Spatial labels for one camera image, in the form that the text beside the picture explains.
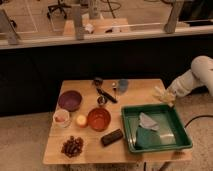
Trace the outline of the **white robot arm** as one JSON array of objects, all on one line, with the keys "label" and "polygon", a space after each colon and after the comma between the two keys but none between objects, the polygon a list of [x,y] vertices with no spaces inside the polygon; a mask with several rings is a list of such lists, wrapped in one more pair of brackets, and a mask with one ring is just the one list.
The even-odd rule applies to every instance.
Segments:
[{"label": "white robot arm", "polygon": [[190,69],[172,81],[165,91],[166,103],[172,107],[177,97],[185,97],[202,86],[213,96],[213,58],[208,56],[194,58]]}]

